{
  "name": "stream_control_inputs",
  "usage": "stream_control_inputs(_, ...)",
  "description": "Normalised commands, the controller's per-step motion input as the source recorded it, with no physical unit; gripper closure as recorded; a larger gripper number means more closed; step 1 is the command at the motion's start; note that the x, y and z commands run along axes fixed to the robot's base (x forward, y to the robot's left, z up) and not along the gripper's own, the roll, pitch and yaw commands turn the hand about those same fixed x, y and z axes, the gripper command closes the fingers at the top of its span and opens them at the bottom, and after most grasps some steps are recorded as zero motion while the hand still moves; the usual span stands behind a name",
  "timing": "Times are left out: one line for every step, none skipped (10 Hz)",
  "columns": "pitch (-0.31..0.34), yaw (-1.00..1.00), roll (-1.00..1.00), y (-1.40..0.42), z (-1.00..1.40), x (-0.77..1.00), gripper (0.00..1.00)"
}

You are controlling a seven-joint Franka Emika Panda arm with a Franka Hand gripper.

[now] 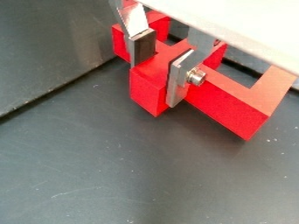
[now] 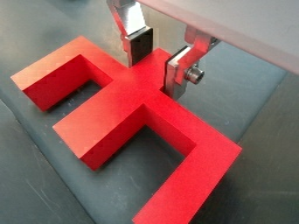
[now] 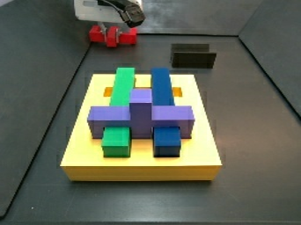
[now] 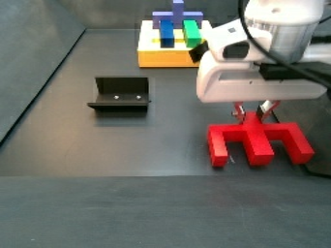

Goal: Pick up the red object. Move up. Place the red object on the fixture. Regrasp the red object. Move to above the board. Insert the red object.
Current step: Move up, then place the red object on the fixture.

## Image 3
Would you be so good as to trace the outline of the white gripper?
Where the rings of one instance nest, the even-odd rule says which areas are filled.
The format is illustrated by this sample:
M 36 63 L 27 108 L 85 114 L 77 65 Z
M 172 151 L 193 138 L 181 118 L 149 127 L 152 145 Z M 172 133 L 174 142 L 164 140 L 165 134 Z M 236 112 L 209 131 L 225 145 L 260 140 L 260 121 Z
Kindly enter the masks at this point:
M 97 0 L 74 0 L 75 17 L 81 20 L 98 21 L 103 36 L 107 35 L 107 27 L 103 22 L 125 23 L 119 13 L 111 6 L 102 6 Z

